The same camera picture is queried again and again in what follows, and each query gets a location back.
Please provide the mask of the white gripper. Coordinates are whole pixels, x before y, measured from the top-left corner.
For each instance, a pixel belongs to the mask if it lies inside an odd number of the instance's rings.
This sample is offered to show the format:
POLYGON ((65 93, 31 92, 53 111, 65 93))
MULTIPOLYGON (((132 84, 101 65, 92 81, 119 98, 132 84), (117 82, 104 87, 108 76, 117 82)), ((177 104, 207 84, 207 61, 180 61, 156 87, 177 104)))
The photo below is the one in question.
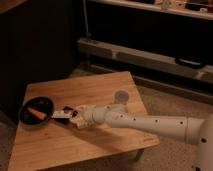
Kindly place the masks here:
POLYGON ((77 127, 79 129, 90 127, 95 123, 93 120, 95 105, 81 105, 77 107, 77 110, 72 110, 70 113, 70 118, 77 119, 77 127))

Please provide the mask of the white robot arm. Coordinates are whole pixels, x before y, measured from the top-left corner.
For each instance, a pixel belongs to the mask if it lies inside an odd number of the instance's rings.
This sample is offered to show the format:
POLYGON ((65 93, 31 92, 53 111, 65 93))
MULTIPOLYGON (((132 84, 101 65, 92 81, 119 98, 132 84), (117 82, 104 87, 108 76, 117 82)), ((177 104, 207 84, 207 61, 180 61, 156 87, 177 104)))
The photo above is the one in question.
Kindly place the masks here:
POLYGON ((195 171, 213 171, 213 115, 206 119, 180 116, 134 116, 123 104, 85 105, 75 109, 70 122, 78 129, 107 124, 115 128, 132 128, 184 141, 198 146, 195 171))

